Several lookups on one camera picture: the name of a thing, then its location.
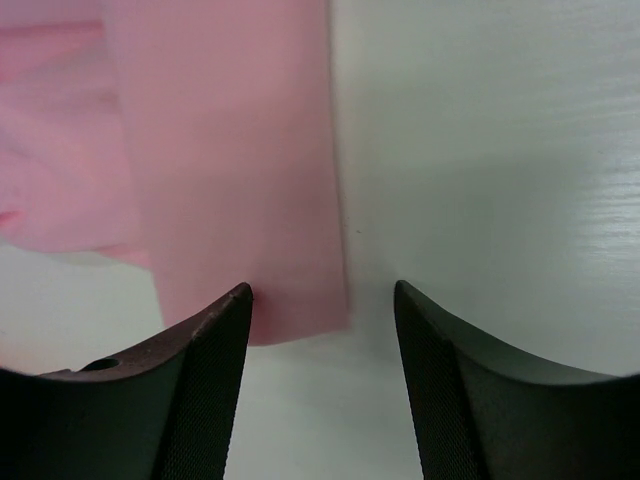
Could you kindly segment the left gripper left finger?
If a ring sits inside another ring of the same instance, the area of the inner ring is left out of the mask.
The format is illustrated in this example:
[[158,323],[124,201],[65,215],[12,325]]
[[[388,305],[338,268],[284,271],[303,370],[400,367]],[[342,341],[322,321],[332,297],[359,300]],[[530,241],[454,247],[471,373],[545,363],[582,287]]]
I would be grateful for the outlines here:
[[1,373],[5,479],[220,479],[253,294],[203,311],[81,370]]

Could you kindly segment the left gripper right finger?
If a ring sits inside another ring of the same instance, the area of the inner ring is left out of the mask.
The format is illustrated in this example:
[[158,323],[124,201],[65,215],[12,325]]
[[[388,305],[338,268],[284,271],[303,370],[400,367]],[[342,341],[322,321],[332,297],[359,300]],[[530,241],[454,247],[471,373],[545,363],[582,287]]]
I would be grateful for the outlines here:
[[525,352],[406,281],[394,318],[426,479],[635,479],[639,378]]

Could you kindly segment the pink t-shirt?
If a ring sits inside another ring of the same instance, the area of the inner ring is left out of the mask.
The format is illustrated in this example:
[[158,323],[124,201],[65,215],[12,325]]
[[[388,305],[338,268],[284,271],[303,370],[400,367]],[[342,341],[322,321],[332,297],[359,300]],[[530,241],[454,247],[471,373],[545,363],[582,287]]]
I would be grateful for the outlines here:
[[5,1],[1,234],[148,268],[167,324],[344,328],[325,1]]

